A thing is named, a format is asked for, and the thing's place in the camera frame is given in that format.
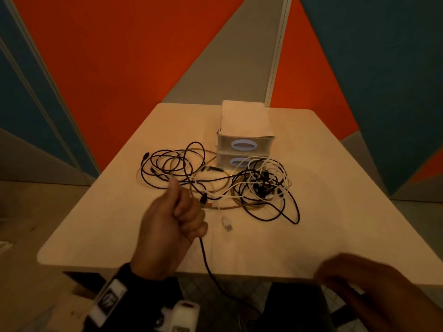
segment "table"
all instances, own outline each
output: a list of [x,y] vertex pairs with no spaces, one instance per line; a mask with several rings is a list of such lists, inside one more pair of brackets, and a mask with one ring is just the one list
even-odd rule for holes
[[[159,104],[38,253],[41,264],[114,269],[130,260],[141,216],[162,191],[140,178],[147,151],[215,150],[221,106]],[[443,263],[314,112],[270,108],[271,157],[285,166],[301,213],[260,222],[241,208],[208,210],[203,242],[214,274],[306,279],[340,251],[396,267],[416,284],[443,285]],[[226,232],[221,214],[231,220]],[[295,216],[288,208],[288,215]],[[207,273],[196,240],[178,272]]]

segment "hand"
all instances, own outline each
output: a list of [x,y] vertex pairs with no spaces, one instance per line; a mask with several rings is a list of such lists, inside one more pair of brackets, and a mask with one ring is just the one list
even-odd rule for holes
[[443,311],[393,267],[341,253],[323,262],[314,279],[334,290],[369,331],[443,331]]
[[171,177],[166,192],[145,212],[131,260],[131,270],[150,280],[171,276],[183,261],[195,238],[208,231],[205,211],[189,190]]

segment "black pants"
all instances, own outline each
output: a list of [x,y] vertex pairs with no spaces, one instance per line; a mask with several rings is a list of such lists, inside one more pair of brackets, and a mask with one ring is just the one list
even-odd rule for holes
[[335,331],[322,288],[314,284],[274,282],[263,314],[253,328],[253,332],[264,331]]

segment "orange wall panel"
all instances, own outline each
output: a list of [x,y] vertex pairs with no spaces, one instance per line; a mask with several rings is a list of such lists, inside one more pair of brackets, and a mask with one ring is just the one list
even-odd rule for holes
[[443,173],[443,148],[432,156],[420,170],[411,178],[410,182],[415,183],[423,179],[430,178]]
[[358,130],[300,0],[292,0],[272,107],[313,110],[337,139]]
[[13,0],[104,169],[244,0]]

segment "forearm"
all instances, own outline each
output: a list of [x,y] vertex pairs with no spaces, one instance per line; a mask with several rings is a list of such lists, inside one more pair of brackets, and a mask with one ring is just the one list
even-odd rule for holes
[[120,268],[114,279],[86,318],[85,332],[132,328],[150,331],[161,316],[161,308],[180,299],[171,300],[171,279],[142,279],[132,273],[129,263]]

